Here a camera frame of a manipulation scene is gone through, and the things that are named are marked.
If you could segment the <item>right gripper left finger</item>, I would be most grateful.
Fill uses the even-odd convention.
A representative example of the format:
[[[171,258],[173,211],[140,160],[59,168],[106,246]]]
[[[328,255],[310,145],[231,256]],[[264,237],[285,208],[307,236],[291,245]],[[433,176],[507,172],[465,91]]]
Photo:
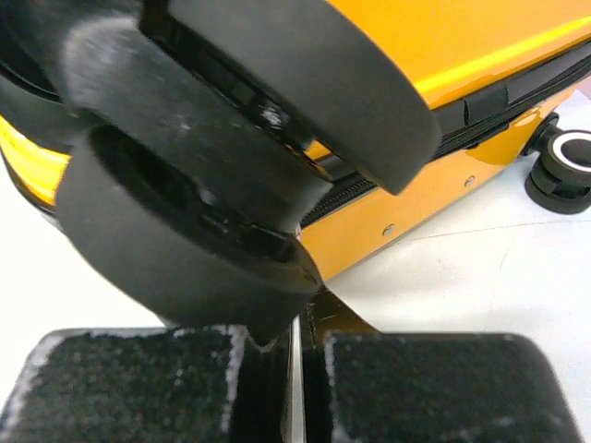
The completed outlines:
[[[31,350],[5,442],[284,442],[288,352],[240,326],[62,329]]]

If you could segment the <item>yellow Pikachu suitcase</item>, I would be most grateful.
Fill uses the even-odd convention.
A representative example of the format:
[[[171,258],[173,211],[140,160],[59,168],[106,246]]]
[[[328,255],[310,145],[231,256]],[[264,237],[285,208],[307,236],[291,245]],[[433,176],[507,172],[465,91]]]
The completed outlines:
[[[1,156],[130,298],[265,342],[589,75],[586,1],[5,1]]]

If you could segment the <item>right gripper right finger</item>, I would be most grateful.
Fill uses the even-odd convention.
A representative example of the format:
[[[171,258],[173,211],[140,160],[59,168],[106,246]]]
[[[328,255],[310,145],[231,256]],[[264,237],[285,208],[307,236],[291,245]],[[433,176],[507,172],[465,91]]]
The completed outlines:
[[[514,334],[330,332],[303,355],[311,442],[578,442],[547,357]]]

